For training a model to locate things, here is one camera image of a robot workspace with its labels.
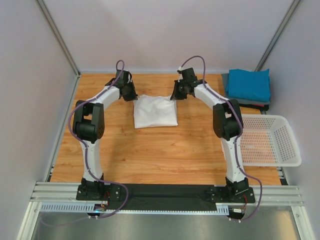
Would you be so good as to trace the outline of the white t-shirt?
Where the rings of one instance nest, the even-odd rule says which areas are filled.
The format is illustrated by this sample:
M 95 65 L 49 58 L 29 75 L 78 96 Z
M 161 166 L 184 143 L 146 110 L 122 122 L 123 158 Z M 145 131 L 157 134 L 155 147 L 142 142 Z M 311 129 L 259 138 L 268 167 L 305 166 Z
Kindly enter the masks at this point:
M 141 95 L 133 103 L 134 128 L 178 126 L 177 103 L 170 96 Z

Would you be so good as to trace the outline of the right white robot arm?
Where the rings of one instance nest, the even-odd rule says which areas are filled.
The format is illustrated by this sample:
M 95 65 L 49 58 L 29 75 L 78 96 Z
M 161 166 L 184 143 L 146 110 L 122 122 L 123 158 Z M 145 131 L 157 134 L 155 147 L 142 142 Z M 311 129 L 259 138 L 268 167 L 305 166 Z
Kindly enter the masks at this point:
M 170 99 L 185 100 L 191 95 L 212 109 L 213 131 L 221 140 L 227 166 L 225 196 L 229 201 L 236 202 L 249 189 L 240 151 L 244 127 L 240 105 L 237 100 L 227 99 L 214 91 L 206 81 L 199 80 L 192 67 L 180 67 L 177 72 L 179 79 L 174 81 Z

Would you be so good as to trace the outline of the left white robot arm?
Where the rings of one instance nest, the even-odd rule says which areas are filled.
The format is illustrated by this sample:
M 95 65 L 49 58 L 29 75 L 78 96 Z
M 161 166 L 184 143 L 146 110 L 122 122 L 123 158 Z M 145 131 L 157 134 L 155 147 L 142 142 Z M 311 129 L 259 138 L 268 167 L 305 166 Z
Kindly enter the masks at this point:
M 105 132 L 105 110 L 121 98 L 126 102 L 138 99 L 132 74 L 127 70 L 117 70 L 115 77 L 98 94 L 87 100 L 77 101 L 69 116 L 73 123 L 68 123 L 68 129 L 80 142 L 84 161 L 79 191 L 87 191 L 94 201 L 101 200 L 106 190 L 100 163 L 100 139 Z

